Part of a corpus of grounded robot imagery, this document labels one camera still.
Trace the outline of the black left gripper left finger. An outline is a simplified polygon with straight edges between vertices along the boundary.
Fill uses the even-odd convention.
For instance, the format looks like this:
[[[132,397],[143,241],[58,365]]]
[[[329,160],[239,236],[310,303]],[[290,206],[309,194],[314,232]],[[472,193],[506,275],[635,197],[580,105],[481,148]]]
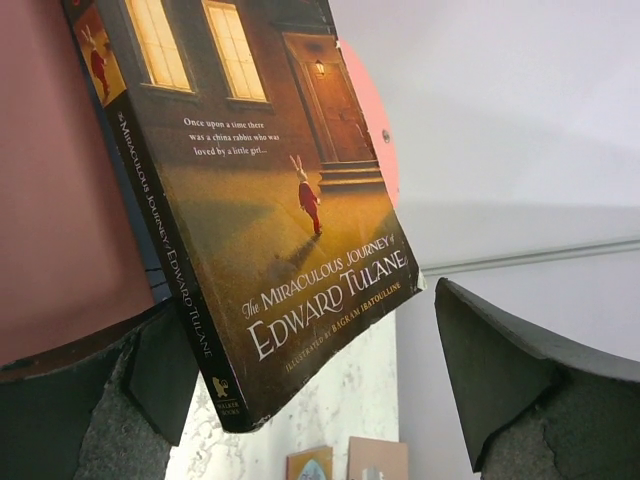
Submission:
[[[2,478],[164,478],[197,375],[171,299],[3,365]]]

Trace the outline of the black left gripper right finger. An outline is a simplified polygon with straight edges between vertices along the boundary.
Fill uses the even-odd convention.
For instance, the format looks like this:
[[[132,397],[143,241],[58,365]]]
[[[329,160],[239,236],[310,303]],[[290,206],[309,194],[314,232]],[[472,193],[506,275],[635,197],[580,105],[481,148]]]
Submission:
[[[442,278],[440,339],[483,479],[636,479],[639,364],[544,329]]]

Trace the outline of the Nineteen Eighty-Four blue book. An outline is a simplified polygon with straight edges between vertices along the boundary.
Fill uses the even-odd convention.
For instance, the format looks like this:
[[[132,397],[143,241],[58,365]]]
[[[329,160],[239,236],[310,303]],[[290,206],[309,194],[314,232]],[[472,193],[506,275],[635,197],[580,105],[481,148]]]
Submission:
[[[161,268],[149,231],[143,219],[142,212],[135,198],[131,182],[120,157],[117,147],[113,142],[107,143],[112,165],[123,196],[124,204],[132,231],[136,238],[139,253],[145,269],[147,282],[150,286],[153,301],[159,304],[171,297],[170,289]]]

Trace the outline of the Edward Tulane brown book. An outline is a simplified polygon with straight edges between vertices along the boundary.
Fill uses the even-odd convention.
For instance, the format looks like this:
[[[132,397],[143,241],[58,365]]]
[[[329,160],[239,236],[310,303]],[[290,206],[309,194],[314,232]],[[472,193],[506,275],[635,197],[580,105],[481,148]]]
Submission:
[[[67,1],[220,423],[259,429],[424,277],[325,1]]]

